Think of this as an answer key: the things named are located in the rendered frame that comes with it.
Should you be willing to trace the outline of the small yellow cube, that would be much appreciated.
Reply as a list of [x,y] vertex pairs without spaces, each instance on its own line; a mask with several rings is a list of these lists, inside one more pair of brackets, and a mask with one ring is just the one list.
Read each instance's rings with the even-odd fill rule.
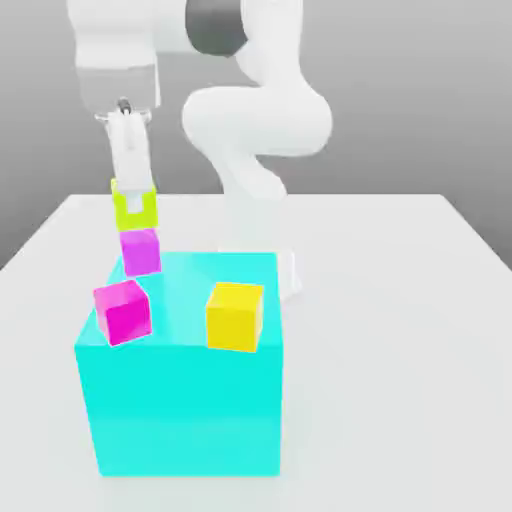
[[206,304],[207,346],[255,353],[263,330],[264,287],[217,282]]

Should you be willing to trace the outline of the large cyan box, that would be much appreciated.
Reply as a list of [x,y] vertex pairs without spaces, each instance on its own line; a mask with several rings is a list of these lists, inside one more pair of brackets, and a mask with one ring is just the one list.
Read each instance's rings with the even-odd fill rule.
[[[166,252],[138,284],[152,333],[117,347],[95,316],[75,357],[99,471],[112,477],[280,472],[283,334],[272,253]],[[263,289],[253,353],[207,345],[206,304],[219,282]]]

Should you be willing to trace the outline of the small lime cube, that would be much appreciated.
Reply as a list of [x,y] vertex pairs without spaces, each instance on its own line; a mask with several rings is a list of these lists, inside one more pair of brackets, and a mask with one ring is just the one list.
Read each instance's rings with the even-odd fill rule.
[[158,225],[157,191],[142,194],[142,210],[129,212],[127,199],[118,190],[115,178],[111,179],[112,200],[115,211],[116,226],[119,232],[154,228]]

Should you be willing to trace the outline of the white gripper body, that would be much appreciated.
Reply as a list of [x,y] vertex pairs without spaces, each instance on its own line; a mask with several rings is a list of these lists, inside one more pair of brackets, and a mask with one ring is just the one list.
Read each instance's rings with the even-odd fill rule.
[[139,112],[111,112],[107,117],[114,174],[122,192],[149,192],[153,188],[149,141]]

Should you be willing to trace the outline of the small magenta cube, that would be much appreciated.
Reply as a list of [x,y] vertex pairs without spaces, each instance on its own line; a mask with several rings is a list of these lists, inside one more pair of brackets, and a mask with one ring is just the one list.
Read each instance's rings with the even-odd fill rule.
[[152,333],[149,297],[135,280],[93,291],[97,323],[110,346]]

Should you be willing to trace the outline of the small violet cube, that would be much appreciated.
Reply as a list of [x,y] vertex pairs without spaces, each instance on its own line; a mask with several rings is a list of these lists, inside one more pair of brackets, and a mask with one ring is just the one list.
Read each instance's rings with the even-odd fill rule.
[[161,271],[160,242],[154,228],[123,231],[120,242],[125,274],[128,277]]

